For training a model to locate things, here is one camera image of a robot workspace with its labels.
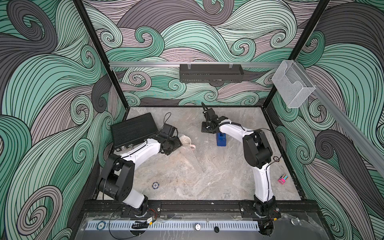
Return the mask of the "pink ceramic mug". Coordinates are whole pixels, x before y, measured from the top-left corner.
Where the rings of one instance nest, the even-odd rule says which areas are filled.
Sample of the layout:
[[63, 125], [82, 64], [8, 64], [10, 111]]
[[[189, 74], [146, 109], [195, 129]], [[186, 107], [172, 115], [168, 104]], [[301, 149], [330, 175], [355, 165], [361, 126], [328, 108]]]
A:
[[193, 145], [192, 139], [190, 137], [182, 135], [181, 137], [179, 137], [179, 139], [180, 139], [181, 143], [183, 144], [183, 146], [185, 146], [186, 148], [190, 148], [191, 150], [196, 149], [196, 146]]

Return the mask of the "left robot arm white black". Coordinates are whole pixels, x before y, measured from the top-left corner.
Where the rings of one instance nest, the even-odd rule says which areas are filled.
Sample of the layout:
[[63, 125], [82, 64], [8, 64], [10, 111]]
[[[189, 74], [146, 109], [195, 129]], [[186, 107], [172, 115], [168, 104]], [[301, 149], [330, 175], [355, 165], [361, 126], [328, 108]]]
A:
[[135, 170], [149, 158], [157, 154], [168, 156], [181, 146], [177, 136], [156, 136], [129, 152], [109, 155], [98, 178], [98, 190], [119, 203], [142, 211], [146, 207], [146, 196], [133, 189]]

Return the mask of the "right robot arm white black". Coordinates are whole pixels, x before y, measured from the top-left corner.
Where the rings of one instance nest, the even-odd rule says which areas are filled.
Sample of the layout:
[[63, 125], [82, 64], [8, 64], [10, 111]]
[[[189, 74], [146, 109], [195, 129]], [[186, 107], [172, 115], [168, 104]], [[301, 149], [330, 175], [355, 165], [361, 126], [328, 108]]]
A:
[[255, 209], [258, 215], [266, 215], [274, 205], [276, 198], [270, 180], [270, 165], [273, 151], [268, 139], [261, 129], [251, 130], [230, 120], [220, 123], [202, 122], [203, 133], [223, 133], [243, 144], [246, 162], [252, 167], [255, 182]]

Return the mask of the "blue box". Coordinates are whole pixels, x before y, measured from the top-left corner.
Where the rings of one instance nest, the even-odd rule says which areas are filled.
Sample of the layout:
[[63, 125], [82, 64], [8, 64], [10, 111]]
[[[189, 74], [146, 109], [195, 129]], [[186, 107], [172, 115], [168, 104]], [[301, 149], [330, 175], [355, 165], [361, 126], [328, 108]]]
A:
[[225, 133], [216, 133], [216, 140], [218, 147], [226, 147], [227, 146], [227, 137]]

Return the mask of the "black ribbed case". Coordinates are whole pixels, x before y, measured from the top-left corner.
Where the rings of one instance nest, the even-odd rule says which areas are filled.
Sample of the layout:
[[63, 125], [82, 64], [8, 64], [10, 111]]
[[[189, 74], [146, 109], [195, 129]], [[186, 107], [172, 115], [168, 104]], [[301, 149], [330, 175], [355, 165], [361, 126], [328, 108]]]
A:
[[111, 126], [114, 150], [119, 152], [140, 144], [158, 132], [157, 125], [151, 113]]

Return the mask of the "pink small box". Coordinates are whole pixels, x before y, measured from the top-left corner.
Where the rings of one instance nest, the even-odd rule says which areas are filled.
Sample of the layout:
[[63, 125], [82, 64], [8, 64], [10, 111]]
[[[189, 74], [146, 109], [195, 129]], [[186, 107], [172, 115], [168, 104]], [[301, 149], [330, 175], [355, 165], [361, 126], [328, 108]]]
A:
[[284, 185], [286, 182], [287, 182], [287, 179], [289, 178], [289, 176], [287, 175], [283, 175], [282, 177], [279, 178], [278, 182], [281, 184], [281, 185]]

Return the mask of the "black wall tray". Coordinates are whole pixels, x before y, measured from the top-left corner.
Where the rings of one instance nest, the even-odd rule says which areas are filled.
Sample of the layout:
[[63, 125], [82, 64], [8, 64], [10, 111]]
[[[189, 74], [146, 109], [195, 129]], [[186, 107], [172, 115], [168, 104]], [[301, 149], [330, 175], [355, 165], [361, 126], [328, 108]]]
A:
[[182, 83], [239, 83], [245, 75], [239, 64], [182, 64], [179, 70]]

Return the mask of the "clear acrylic wall holder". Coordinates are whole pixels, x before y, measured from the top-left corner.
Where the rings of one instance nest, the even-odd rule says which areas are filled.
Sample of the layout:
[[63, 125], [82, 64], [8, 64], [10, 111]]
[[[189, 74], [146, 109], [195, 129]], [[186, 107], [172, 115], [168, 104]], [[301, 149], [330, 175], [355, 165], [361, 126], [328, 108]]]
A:
[[299, 108], [316, 89], [306, 69], [293, 60], [282, 61], [272, 82], [290, 109]]

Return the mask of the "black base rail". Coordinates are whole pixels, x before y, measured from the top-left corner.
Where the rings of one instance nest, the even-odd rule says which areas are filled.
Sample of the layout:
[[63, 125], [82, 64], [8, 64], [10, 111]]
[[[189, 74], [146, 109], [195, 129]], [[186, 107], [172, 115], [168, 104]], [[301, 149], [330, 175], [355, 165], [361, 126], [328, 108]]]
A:
[[168, 216], [172, 214], [235, 214], [242, 218], [263, 219], [276, 218], [288, 212], [317, 212], [319, 206], [315, 201], [276, 201], [265, 212], [251, 200], [148, 200], [144, 207], [134, 209], [114, 201], [88, 200], [83, 204], [81, 213], [122, 213], [123, 217]]

